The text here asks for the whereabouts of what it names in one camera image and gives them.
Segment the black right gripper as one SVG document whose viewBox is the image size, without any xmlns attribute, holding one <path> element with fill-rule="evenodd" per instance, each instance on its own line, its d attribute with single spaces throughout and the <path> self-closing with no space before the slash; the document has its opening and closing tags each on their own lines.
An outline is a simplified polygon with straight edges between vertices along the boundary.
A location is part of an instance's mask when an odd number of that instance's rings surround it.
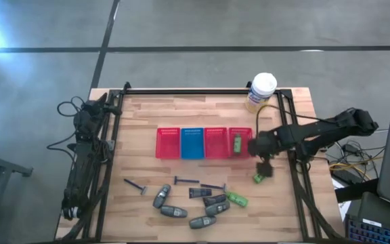
<svg viewBox="0 0 390 244">
<path fill-rule="evenodd" d="M 260 131 L 256 138 L 248 141 L 248 153 L 251 156 L 259 157 L 273 157 L 278 154 L 278 139 L 277 131 Z M 267 162 L 257 162 L 257 173 L 263 177 L 272 177 L 274 169 L 272 165 Z"/>
</svg>

